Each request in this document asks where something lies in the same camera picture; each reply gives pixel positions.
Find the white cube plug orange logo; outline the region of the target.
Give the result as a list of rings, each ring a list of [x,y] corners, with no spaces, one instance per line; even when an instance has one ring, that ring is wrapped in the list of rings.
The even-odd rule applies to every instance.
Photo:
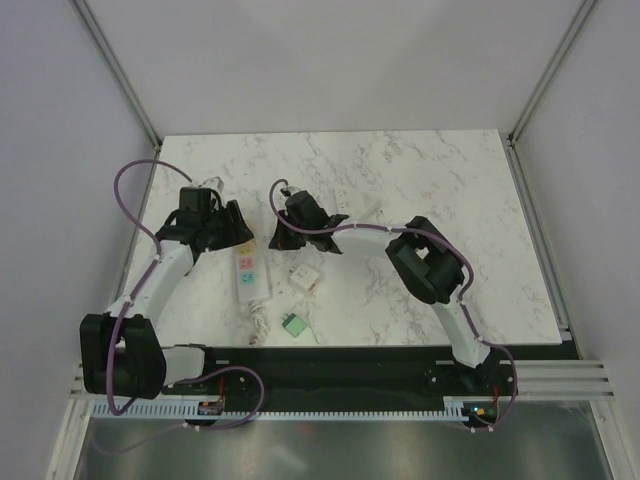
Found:
[[[321,279],[320,273],[305,264],[297,266],[289,275],[289,284],[297,291],[312,294]]]

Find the long white power strip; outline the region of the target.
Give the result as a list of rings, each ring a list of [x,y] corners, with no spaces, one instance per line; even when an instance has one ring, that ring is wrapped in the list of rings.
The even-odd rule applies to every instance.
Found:
[[[236,293],[241,305],[261,303],[272,296],[263,207],[252,207],[245,221],[254,238],[233,248]]]

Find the green plug adapter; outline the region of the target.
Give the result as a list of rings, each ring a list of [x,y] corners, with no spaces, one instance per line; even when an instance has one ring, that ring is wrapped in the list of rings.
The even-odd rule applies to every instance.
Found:
[[[281,326],[293,338],[298,338],[308,327],[307,322],[294,313],[285,313]]]

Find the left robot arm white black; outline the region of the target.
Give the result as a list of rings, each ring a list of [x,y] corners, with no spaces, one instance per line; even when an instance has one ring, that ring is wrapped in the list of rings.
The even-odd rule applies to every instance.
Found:
[[[215,389],[220,371],[205,360],[205,349],[163,347],[155,323],[202,254],[253,238],[237,201],[224,201],[207,187],[182,188],[179,207],[153,235],[156,251],[133,290],[80,324],[85,389],[136,399],[153,399],[163,387],[184,379],[198,393]]]

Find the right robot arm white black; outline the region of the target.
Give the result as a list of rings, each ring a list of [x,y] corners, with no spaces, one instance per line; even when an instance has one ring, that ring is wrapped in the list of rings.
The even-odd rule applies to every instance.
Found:
[[[311,245],[322,253],[388,260],[408,292],[432,307],[451,344],[458,381],[467,392],[483,392],[494,381],[487,362],[491,347],[473,324],[462,295],[473,281],[469,263],[425,217],[399,227],[362,223],[345,214],[328,214],[306,190],[278,180],[271,187],[285,199],[273,210],[277,225],[269,247],[299,250]]]

